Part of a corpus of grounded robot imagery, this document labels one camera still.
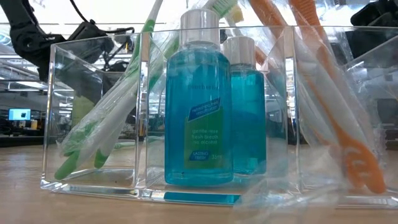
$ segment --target computer monitor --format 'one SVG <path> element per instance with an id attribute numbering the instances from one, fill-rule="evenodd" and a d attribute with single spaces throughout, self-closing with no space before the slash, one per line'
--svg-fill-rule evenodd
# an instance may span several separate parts
<path id="1" fill-rule="evenodd" d="M 30 121 L 30 109 L 9 109 L 9 121 Z"/>

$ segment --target mouthwash bottle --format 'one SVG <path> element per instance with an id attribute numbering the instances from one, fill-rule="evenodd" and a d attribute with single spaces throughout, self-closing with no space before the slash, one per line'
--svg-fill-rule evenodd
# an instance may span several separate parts
<path id="1" fill-rule="evenodd" d="M 231 79 L 220 52 L 219 17 L 194 9 L 181 17 L 180 49 L 167 62 L 165 181 L 186 186 L 233 179 Z"/>
<path id="2" fill-rule="evenodd" d="M 231 63 L 233 170 L 236 174 L 264 173 L 264 76 L 256 70 L 254 41 L 249 37 L 232 37 L 223 47 Z"/>

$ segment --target wooden table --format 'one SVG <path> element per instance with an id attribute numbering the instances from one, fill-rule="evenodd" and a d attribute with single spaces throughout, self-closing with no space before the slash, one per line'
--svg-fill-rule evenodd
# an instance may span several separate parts
<path id="1" fill-rule="evenodd" d="M 0 223 L 229 223 L 232 208 L 55 194 L 40 190 L 42 147 L 0 148 Z M 396 224 L 395 210 L 334 210 L 321 224 Z"/>

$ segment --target bottle label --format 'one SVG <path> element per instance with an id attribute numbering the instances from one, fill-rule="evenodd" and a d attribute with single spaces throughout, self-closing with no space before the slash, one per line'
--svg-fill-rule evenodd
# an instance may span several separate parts
<path id="1" fill-rule="evenodd" d="M 185 119 L 184 166 L 186 169 L 223 167 L 223 108 L 220 99 L 191 108 Z"/>

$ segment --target clear acrylic organizer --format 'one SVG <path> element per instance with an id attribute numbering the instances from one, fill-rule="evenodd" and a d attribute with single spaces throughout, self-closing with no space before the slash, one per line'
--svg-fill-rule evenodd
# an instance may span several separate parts
<path id="1" fill-rule="evenodd" d="M 301 142 L 296 155 L 302 177 L 301 189 L 318 189 L 326 184 L 322 180 L 335 178 L 334 175 L 338 174 L 335 170 L 341 169 L 348 185 L 347 191 L 339 199 L 339 207 L 398 208 L 397 176 L 394 174 L 398 159 L 394 146 L 397 128 L 395 108 L 398 103 L 397 92 L 394 91 L 397 85 L 394 79 L 397 75 L 398 29 L 293 27 L 293 35 L 296 122 L 298 133 L 303 135 L 301 138 L 310 143 L 309 146 Z M 324 38 L 322 45 L 317 35 Z M 337 69 L 333 71 L 330 65 L 336 65 Z M 336 86 L 334 90 L 329 87 L 331 82 Z M 360 150 L 360 144 L 357 144 L 358 141 L 362 142 L 358 128 L 353 127 L 351 120 L 348 121 L 350 115 L 340 103 L 341 97 L 346 106 L 351 108 L 353 119 L 367 130 L 363 134 L 368 143 L 366 147 L 376 158 L 386 186 L 382 194 L 375 194 L 366 186 L 352 187 L 353 183 L 358 184 L 350 175 L 352 167 L 343 166 L 351 159 L 350 151 L 354 151 L 355 156 L 359 155 L 357 158 L 364 153 Z M 308 103 L 308 98 L 313 99 L 315 106 Z M 318 111 L 309 111 L 309 108 L 317 108 Z M 327 113 L 337 120 L 337 124 L 332 122 Z M 328 117 L 323 127 L 316 122 L 322 116 Z M 336 139 L 330 138 L 328 131 L 335 133 Z M 343 153 L 336 143 L 343 148 Z M 335 159 L 335 166 L 325 160 L 333 156 L 338 158 Z M 369 175 L 369 163 L 359 159 L 353 164 L 363 170 L 360 173 L 365 180 L 362 184 L 382 182 L 376 181 L 376 175 Z M 313 181 L 311 177 L 314 175 L 320 178 Z"/>
<path id="2" fill-rule="evenodd" d="M 302 50 L 298 43 L 305 32 L 300 27 L 231 27 L 219 30 L 226 32 L 228 37 L 237 34 L 252 37 L 257 49 L 260 50 L 256 52 L 256 67 L 263 73 L 265 80 L 266 175 L 282 179 L 290 176 L 302 177 L 295 179 L 301 180 L 297 182 L 295 194 L 327 184 L 330 180 L 330 173 L 327 171 L 329 167 L 323 166 L 322 161 L 317 160 L 317 156 L 326 149 L 310 147 L 300 127 L 300 123 L 305 123 L 306 118 L 301 116 L 304 112 L 300 112 L 299 109 L 302 101 L 300 101 L 300 89 L 297 88 L 296 78 L 300 75 L 297 63 L 306 61 L 306 58 L 303 58 L 305 54 L 298 54 L 297 51 Z M 358 97 L 364 97 L 362 94 L 366 92 L 366 96 L 368 98 L 370 96 L 374 101 L 387 98 L 389 100 L 376 103 L 377 106 L 395 108 L 394 103 L 397 101 L 394 99 L 398 93 L 394 96 L 390 93 L 388 96 L 380 95 L 373 82 L 377 84 L 377 88 L 380 88 L 381 82 L 394 80 L 396 55 L 391 52 L 398 52 L 396 51 L 398 45 L 396 43 L 394 45 L 394 40 L 398 39 L 393 38 L 398 34 L 398 30 L 354 27 L 324 27 L 324 30 L 331 42 L 331 49 L 340 70 L 349 72 L 352 77 L 357 78 L 350 83 L 353 92 Z M 351 45 L 352 40 L 358 38 L 356 36 L 358 33 L 353 34 L 354 31 L 366 34 L 365 37 L 371 43 L 375 44 L 375 40 L 379 40 L 379 44 L 382 45 L 374 50 L 370 50 L 372 47 L 369 47 L 370 51 L 364 51 L 358 45 Z M 117 35 L 53 45 L 41 180 L 43 189 L 156 202 L 232 205 L 240 195 L 256 183 L 258 178 L 263 177 L 262 174 L 235 175 L 232 182 L 214 187 L 182 187 L 166 184 L 164 180 L 166 64 L 168 58 L 177 50 L 179 33 L 180 30 L 171 30 L 132 36 Z M 135 109 L 127 116 L 115 149 L 102 168 L 94 167 L 94 156 L 92 156 L 66 178 L 57 180 L 54 174 L 68 158 L 68 155 L 59 150 L 58 145 L 70 131 L 60 125 L 60 117 L 69 114 L 73 127 L 115 85 L 123 73 L 103 71 L 102 68 L 106 63 L 111 65 L 120 60 L 130 61 L 132 52 L 126 52 L 124 49 L 118 52 L 120 44 L 114 44 L 126 38 L 132 43 L 135 42 L 135 47 L 141 47 L 138 65 L 141 74 L 137 81 L 139 88 L 134 93 L 137 96 Z M 354 55 L 356 59 L 345 53 L 349 48 L 355 49 L 355 53 L 358 54 Z M 104 60 L 113 53 L 112 60 L 109 62 Z M 362 106 L 371 108 L 374 105 Z M 389 133 L 394 134 L 393 120 L 396 114 L 397 112 L 388 114 L 386 115 L 388 118 L 380 118 L 382 124 L 374 124 L 375 128 L 386 129 L 386 138 L 391 139 L 387 145 L 392 148 L 395 138 L 389 136 Z M 339 199 L 339 206 L 356 208 L 398 206 L 394 200 L 397 196 L 394 190 L 397 187 L 397 177 L 393 171 L 396 167 L 394 158 L 398 159 L 398 155 L 395 156 L 394 151 L 385 151 L 385 148 L 382 151 L 388 154 L 387 157 L 381 156 L 379 160 L 380 166 L 384 169 L 387 193 L 376 195 L 366 190 L 349 190 Z M 308 165 L 313 164 L 317 164 L 316 172 L 313 166 L 311 170 L 307 169 Z M 318 182 L 307 181 L 307 177 L 311 175 L 324 177 L 325 181 L 322 182 L 322 178 L 317 179 Z M 273 192 L 273 197 L 284 198 L 287 194 L 289 192 L 284 192 L 281 187 Z"/>

